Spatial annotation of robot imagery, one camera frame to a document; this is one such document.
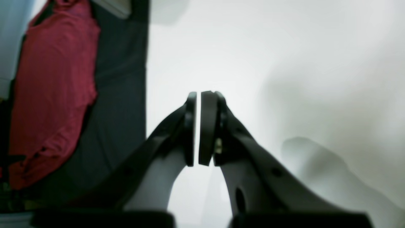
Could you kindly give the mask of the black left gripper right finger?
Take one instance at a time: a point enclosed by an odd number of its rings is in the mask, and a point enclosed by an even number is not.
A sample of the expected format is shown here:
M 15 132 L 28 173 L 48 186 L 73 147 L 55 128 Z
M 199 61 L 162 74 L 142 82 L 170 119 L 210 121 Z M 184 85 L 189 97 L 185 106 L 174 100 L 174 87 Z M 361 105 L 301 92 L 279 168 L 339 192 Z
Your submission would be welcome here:
M 230 228 L 371 228 L 363 212 L 340 208 L 303 185 L 257 143 L 220 92 L 201 93 L 199 164 L 220 167 Z

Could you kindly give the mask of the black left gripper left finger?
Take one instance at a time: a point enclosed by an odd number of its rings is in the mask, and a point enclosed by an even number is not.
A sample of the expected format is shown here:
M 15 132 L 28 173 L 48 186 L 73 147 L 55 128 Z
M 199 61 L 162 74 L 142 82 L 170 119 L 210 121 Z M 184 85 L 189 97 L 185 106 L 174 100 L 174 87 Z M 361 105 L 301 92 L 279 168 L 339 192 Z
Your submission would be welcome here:
M 197 93 L 169 114 L 107 179 L 57 209 L 32 216 L 35 228 L 175 228 L 173 184 L 194 164 Z

